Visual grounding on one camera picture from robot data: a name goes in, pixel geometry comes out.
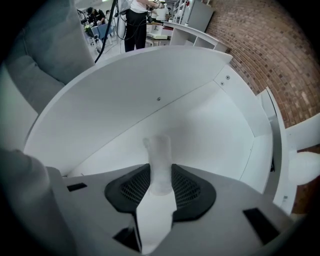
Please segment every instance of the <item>black hair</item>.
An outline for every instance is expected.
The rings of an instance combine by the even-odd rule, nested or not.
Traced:
[[[90,15],[92,13],[93,8],[89,7],[88,9],[86,9],[86,12],[88,13],[88,15]]]

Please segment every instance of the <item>black rectangular slot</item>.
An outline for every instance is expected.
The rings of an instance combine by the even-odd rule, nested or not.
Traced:
[[[244,210],[243,213],[264,245],[279,235],[279,231],[258,208]]]
[[[68,190],[70,192],[75,191],[75,190],[80,190],[80,189],[83,189],[85,187],[87,187],[87,185],[84,184],[84,183],[78,183],[78,184],[67,186],[67,188],[68,188]]]

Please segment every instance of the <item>black mesh grille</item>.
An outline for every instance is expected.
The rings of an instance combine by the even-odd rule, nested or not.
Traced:
[[[176,170],[172,170],[172,188],[174,190],[176,208],[182,208],[189,205],[194,199],[196,199],[201,189],[197,183],[179,173]]]
[[[150,186],[150,170],[143,170],[123,183],[120,187],[121,194],[139,205]]]

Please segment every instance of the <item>brick wall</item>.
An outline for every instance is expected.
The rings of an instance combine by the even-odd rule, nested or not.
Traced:
[[[228,47],[255,94],[267,86],[286,127],[320,113],[320,66],[303,31],[275,0],[213,0],[206,33]]]

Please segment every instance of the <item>person wearing black pants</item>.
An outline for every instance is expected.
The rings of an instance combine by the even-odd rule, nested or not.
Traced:
[[[162,3],[149,0],[133,0],[126,13],[126,33],[124,38],[125,52],[145,48],[147,36],[147,5],[163,8]]]

